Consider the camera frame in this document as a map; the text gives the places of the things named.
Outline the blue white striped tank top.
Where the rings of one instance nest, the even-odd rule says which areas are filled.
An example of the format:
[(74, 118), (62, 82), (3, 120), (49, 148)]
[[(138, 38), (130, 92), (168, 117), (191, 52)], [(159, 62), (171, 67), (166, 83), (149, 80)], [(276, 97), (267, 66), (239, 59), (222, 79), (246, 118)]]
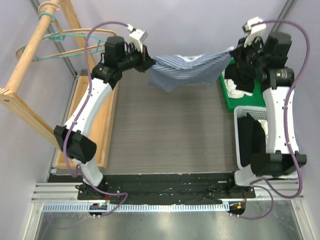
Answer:
[(221, 52), (198, 56), (154, 56), (156, 64), (148, 72), (148, 85), (167, 93), (189, 84), (211, 86), (232, 60), (231, 46)]

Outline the green plastic tray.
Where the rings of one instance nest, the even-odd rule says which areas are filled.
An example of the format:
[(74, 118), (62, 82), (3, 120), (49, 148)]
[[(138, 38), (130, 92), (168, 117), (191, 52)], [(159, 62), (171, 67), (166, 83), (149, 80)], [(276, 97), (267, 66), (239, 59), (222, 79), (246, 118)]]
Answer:
[[(236, 62), (234, 60), (231, 60), (230, 64), (236, 64)], [(263, 99), (263, 95), (261, 92), (261, 85), (260, 83), (255, 79), (254, 83), (254, 90), (253, 90), (253, 95), (252, 96), (247, 96), (245, 95), (242, 98), (229, 98), (227, 95), (227, 90), (226, 88), (223, 86), (223, 76), (222, 73), (219, 76), (219, 82), (221, 85), (221, 89), (222, 89), (222, 94), (225, 100), (225, 104), (226, 104), (226, 108), (229, 112), (232, 112), (235, 107), (238, 106), (255, 106), (255, 107), (265, 107), (265, 101)]]

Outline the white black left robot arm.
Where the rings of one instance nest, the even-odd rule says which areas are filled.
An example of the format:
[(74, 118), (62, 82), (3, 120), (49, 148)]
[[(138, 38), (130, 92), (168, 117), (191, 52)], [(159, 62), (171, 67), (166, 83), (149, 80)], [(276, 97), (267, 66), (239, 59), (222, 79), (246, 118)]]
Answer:
[(92, 124), (105, 99), (113, 92), (123, 72), (136, 69), (145, 72), (156, 62), (149, 56), (142, 40), (132, 38), (127, 43), (121, 36), (108, 37), (99, 63), (89, 72), (89, 83), (71, 117), (64, 126), (54, 128), (54, 136), (65, 160), (72, 160), (80, 168), (89, 194), (100, 200), (107, 192), (94, 159), (97, 144), (89, 139)]

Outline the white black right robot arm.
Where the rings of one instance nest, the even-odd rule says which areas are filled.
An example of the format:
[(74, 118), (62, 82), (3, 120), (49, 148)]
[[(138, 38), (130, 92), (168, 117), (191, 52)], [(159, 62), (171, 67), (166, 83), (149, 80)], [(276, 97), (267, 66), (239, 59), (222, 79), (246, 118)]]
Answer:
[(234, 180), (226, 184), (230, 197), (238, 197), (244, 187), (261, 178), (297, 177), (298, 169), (307, 162), (307, 156), (300, 153), (294, 130), (295, 74), (286, 66), (291, 45), (291, 36), (287, 33), (272, 32), (266, 41), (252, 33), (241, 38), (231, 52), (238, 73), (256, 71), (266, 106), (268, 139), (265, 151), (253, 153), (249, 165), (237, 170)]

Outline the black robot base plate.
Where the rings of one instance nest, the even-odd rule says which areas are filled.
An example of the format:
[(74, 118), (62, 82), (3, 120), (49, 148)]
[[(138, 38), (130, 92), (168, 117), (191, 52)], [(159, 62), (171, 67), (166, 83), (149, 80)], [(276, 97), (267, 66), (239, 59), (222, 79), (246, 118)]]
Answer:
[(223, 199), (254, 199), (251, 187), (239, 188), (231, 173), (109, 174), (104, 176), (106, 196), (84, 183), (76, 185), (78, 200), (108, 200), (127, 205), (208, 205)]

